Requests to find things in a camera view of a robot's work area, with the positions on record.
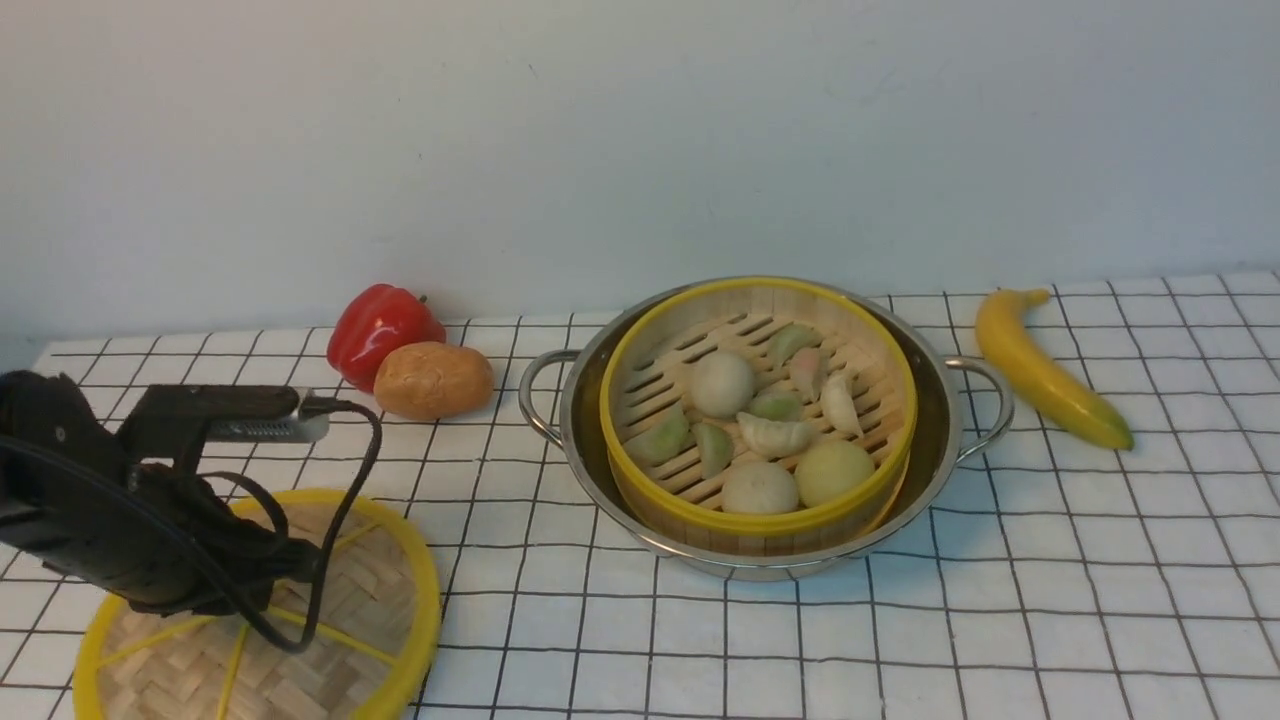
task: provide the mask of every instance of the white dumpling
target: white dumpling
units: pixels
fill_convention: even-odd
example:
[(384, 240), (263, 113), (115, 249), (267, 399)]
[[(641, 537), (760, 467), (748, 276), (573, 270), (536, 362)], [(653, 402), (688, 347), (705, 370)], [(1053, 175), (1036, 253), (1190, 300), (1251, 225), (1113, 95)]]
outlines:
[(744, 462), (724, 471), (721, 509), (736, 515), (780, 515), (800, 505), (800, 489), (786, 469), (773, 462)]
[(854, 437), (863, 437), (863, 423), (858, 419), (858, 407), (849, 393), (849, 375), (836, 373), (822, 387), (822, 414), (831, 427)]
[(737, 414), (737, 428), (742, 442), (760, 457), (773, 459), (795, 455), (809, 447), (818, 430), (805, 421), (780, 423), (748, 413)]
[(704, 355), (694, 364), (689, 400), (703, 415), (732, 418), (755, 396), (755, 369), (745, 357), (727, 350)]

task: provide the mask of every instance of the steamer basket slats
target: steamer basket slats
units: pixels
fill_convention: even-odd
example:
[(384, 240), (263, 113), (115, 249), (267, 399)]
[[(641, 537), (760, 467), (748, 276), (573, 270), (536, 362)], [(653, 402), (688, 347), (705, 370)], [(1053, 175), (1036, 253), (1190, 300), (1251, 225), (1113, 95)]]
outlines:
[[(864, 434), (854, 437), (832, 428), (817, 401), (804, 405), (803, 420), (818, 430), (815, 443), (838, 438), (867, 450), (878, 469), (868, 483), (876, 491), (864, 502), (850, 505), (847, 512), (808, 527), (791, 519), (782, 521), (795, 525), (790, 530), (732, 532), (721, 519), (730, 524), (741, 520), (719, 512), (724, 475), (704, 478), (692, 437), (676, 457), (657, 466), (618, 457), (625, 451), (620, 447), (614, 452), (611, 446), (620, 489), (643, 521), (690, 544), (750, 555), (805, 551), (873, 529), (905, 473), (906, 447), (915, 427), (914, 380), (901, 348), (882, 325), (847, 300), (813, 286), (782, 278), (723, 281), (696, 287), (654, 307), (634, 325), (611, 359), (603, 380), (609, 400), (602, 405), (602, 424), (623, 446), (659, 423), (669, 407), (680, 405), (690, 424), (704, 421), (728, 433), (733, 442), (731, 465), (762, 460), (742, 442), (733, 419), (704, 418), (692, 406), (689, 384), (699, 359), (726, 350), (751, 364), (756, 393), (796, 392), (788, 366), (774, 368), (768, 356), (769, 341), (791, 323), (809, 325), (822, 336), (818, 350), (828, 374), (851, 375), (851, 396)], [(794, 470), (799, 459), (800, 454), (776, 461)], [(691, 509), (714, 514), (699, 515)], [(780, 518), (786, 516), (765, 519), (763, 524), (777, 527)]]
[[(289, 534), (324, 536), (343, 492), (276, 495)], [(241, 501), (243, 518), (270, 524)], [(297, 637), (310, 585), (275, 583), (268, 620)], [(243, 619), (136, 614), (118, 597), (99, 609), (74, 674), (78, 717), (383, 717), (416, 696), (439, 635), (439, 585), (417, 529), (375, 501), (357, 498), (330, 559), (320, 628), (310, 647), (287, 655)], [(228, 689), (228, 675), (233, 682)]]

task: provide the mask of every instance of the pot handle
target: pot handle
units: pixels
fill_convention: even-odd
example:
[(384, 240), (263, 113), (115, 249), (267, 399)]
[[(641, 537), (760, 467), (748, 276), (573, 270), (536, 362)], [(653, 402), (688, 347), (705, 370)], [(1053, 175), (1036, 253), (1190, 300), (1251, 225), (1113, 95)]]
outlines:
[(554, 445), (556, 447), (564, 450), (564, 439), (561, 437), (559, 430), (552, 427), (552, 424), (543, 419), (534, 409), (534, 380), (538, 374), (547, 369), (548, 365), (558, 365), (561, 363), (572, 363), (577, 360), (581, 355), (581, 350), (552, 350), (550, 352), (544, 352), (525, 368), (525, 374), (520, 377), (520, 391), (517, 398), (520, 400), (520, 414), (525, 416), (525, 421), (529, 423), (534, 432), (543, 436), (547, 442)]
[(956, 456), (956, 462), (960, 462), (965, 457), (969, 457), (974, 452), (978, 452), (988, 445), (996, 442), (1009, 432), (1009, 425), (1014, 423), (1014, 388), (1010, 387), (1009, 380), (1006, 380), (1005, 377), (986, 360), (952, 356), (943, 360), (943, 364), (947, 368), (960, 370), (961, 373), (978, 373), (991, 380), (991, 384), (996, 386), (996, 393), (1000, 395), (1000, 411), (996, 414), (995, 424), (991, 425), (987, 434), (979, 434), (978, 439), (960, 448), (960, 455)]

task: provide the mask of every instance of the bamboo lid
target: bamboo lid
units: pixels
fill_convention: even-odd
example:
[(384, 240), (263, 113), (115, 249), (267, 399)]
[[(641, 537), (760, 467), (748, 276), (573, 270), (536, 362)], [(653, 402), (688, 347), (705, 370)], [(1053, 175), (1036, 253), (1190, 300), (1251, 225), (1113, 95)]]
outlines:
[[(289, 533), (319, 544), (342, 493), (278, 493)], [(237, 514), (268, 523), (251, 500)], [(297, 637), (310, 585), (276, 584), (269, 619)], [(399, 717), (426, 676), (440, 630), (440, 593), (417, 529), (365, 498), (352, 506), (330, 560), (320, 626), (287, 655), (239, 616), (140, 615), (110, 596), (81, 646), (76, 716), (297, 719)]]

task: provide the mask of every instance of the woven bamboo mat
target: woven bamboo mat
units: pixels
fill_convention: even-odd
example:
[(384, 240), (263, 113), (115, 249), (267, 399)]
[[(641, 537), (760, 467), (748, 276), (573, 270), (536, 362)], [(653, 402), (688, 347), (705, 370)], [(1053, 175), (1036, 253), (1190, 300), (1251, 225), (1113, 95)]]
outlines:
[[(319, 543), (332, 503), (289, 503), (291, 534)], [(246, 516), (266, 523), (265, 516)], [(416, 587), (396, 538), (356, 510), (347, 516), (329, 566), (320, 630), (291, 656), (234, 618), (161, 619), (118, 614), (97, 673), (109, 719), (218, 717), (228, 678), (225, 717), (234, 720), (347, 717), (379, 692), (410, 637)], [(270, 620), (297, 637), (310, 585), (282, 582)]]

